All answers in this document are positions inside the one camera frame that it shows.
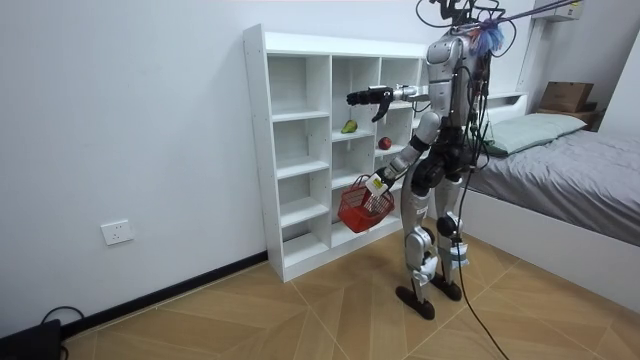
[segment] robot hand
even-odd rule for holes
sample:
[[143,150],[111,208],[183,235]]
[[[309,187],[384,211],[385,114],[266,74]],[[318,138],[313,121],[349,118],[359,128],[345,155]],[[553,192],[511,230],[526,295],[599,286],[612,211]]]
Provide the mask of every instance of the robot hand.
[[379,104],[378,113],[371,119],[371,122],[376,122],[382,119],[389,110],[389,105],[393,101],[393,88],[388,86],[370,86],[368,90],[358,91],[347,95],[347,104],[354,105],[369,105]]

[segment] robot leg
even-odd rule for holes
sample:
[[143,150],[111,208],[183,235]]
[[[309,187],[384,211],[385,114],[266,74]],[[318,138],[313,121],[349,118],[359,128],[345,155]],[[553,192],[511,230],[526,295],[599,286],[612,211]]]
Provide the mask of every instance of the robot leg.
[[436,275],[438,257],[433,247],[435,239],[433,233],[422,227],[422,220],[429,205],[429,195],[418,196],[411,191],[411,179],[416,166],[413,165],[405,177],[400,205],[405,261],[413,289],[400,286],[396,288],[396,295],[423,318],[432,320],[435,317],[435,310],[427,298],[426,285]]
[[438,216],[436,244],[438,255],[442,261],[442,275],[436,274],[431,283],[454,301],[462,299],[462,291],[453,280],[453,270],[458,268],[460,264],[462,266],[469,264],[467,245],[462,243],[460,237],[462,222],[454,213],[462,182],[461,177],[455,181],[444,179],[436,186],[434,195]]

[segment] green pear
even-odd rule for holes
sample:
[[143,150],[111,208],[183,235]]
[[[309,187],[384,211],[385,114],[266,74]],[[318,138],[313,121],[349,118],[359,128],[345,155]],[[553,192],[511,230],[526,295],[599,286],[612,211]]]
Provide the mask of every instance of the green pear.
[[344,124],[341,133],[349,134],[356,132],[356,130],[358,130],[358,123],[355,120],[349,120],[346,124]]

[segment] white bookshelf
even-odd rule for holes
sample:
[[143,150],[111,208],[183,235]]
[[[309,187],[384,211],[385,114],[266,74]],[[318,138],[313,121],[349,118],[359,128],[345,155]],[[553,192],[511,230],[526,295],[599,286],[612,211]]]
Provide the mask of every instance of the white bookshelf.
[[[284,281],[401,229],[396,210],[354,234],[337,213],[341,193],[360,175],[384,166],[416,126],[411,104],[351,107],[346,95],[372,85],[416,84],[426,47],[265,32],[244,32],[245,58],[269,261]],[[355,133],[342,134],[348,120]],[[382,137],[389,150],[378,149]]]

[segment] wooden floor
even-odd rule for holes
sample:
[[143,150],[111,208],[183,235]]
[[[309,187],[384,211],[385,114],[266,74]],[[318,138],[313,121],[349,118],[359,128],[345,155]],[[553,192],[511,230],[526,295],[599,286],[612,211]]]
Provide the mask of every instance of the wooden floor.
[[[511,359],[640,359],[640,315],[467,237],[472,305]],[[464,302],[410,286],[402,236],[282,284],[268,264],[67,342],[72,360],[501,359]]]

